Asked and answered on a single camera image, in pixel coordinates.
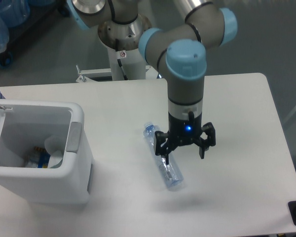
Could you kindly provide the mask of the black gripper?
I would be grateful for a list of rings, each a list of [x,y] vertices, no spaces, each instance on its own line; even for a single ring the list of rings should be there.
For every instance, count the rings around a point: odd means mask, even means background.
[[[199,147],[199,156],[205,158],[209,147],[216,145],[216,130],[211,122],[201,126],[202,114],[193,121],[182,120],[168,114],[169,130],[167,133],[156,131],[154,133],[155,155],[165,158],[169,165],[169,154],[177,147],[196,144]]]

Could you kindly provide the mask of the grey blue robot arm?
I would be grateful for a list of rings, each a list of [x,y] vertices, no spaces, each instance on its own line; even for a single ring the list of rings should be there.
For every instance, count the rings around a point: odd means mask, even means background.
[[[152,27],[138,5],[136,0],[68,1],[81,27],[97,26],[113,80],[144,76],[146,65],[166,79],[169,129],[155,133],[155,154],[167,158],[177,147],[196,144],[203,158],[216,144],[213,125],[201,123],[206,51],[235,38],[236,17],[211,0],[177,0],[184,23],[165,32]]]

